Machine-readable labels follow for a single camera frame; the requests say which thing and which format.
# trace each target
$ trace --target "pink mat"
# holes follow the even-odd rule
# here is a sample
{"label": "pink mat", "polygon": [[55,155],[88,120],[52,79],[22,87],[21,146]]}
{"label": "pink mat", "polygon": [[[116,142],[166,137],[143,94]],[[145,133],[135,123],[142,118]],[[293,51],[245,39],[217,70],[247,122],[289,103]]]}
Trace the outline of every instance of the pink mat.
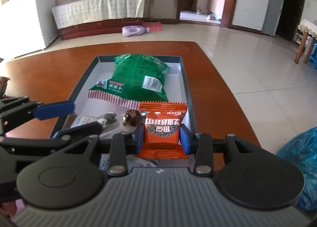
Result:
{"label": "pink mat", "polygon": [[145,28],[149,27],[150,31],[162,31],[163,30],[163,26],[162,26],[161,22],[158,20],[142,22],[142,26]]}

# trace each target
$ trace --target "orange snack package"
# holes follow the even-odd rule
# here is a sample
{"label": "orange snack package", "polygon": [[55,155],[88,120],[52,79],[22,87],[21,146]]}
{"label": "orange snack package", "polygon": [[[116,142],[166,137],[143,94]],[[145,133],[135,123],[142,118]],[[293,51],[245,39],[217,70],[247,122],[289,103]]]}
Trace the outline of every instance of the orange snack package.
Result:
{"label": "orange snack package", "polygon": [[145,139],[138,155],[150,159],[186,159],[179,144],[180,123],[187,112],[187,104],[172,102],[141,102],[146,113]]}

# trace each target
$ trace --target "tiled floor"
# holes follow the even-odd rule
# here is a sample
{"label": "tiled floor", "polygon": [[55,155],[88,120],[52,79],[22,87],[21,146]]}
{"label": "tiled floor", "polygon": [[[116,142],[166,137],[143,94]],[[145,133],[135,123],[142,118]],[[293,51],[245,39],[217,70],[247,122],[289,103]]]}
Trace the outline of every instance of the tiled floor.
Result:
{"label": "tiled floor", "polygon": [[221,24],[219,20],[207,20],[207,14],[197,14],[191,11],[181,11],[180,12],[180,20],[189,20],[189,21],[200,21],[200,22],[210,22]]}
{"label": "tiled floor", "polygon": [[44,51],[127,41],[197,42],[245,112],[262,147],[276,153],[296,134],[317,125],[317,70],[293,60],[296,45],[280,37],[203,25],[164,25],[142,36],[99,35],[57,39]]}

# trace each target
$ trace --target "red wooden base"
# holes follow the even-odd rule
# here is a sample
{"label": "red wooden base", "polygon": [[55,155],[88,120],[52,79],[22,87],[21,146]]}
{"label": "red wooden base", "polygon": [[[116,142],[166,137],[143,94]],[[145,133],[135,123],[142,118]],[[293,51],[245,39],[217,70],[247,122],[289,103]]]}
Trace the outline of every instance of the red wooden base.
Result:
{"label": "red wooden base", "polygon": [[84,36],[121,33],[123,26],[141,25],[142,18],[123,18],[84,23],[59,29],[62,40]]}

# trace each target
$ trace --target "green snack bag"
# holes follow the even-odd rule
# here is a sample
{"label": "green snack bag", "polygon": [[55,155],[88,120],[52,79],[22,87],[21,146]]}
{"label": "green snack bag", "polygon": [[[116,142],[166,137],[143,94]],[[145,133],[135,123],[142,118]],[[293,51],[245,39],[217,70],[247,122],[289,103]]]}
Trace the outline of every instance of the green snack bag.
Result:
{"label": "green snack bag", "polygon": [[138,103],[133,101],[168,102],[163,86],[170,67],[165,63],[142,54],[117,56],[115,63],[112,78],[94,85],[89,98],[103,99],[135,110]]}

